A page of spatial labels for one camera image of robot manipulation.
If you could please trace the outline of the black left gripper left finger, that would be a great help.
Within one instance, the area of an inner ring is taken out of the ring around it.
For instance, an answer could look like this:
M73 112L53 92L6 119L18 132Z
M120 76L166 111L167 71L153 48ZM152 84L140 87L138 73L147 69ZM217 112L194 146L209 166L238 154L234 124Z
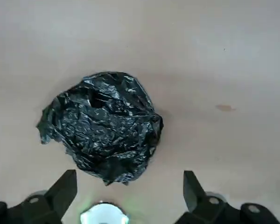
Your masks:
M34 194L14 207L0 201L0 224L61 224L77 195L77 172L69 169L42 195Z

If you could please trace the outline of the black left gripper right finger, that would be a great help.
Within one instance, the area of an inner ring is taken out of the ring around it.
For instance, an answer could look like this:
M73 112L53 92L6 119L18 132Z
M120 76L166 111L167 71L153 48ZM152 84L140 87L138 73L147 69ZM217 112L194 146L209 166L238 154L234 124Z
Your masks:
M279 224L266 207L244 203L240 209L229 205L217 195L207 195L193 171L183 173L183 197L186 211L178 224Z

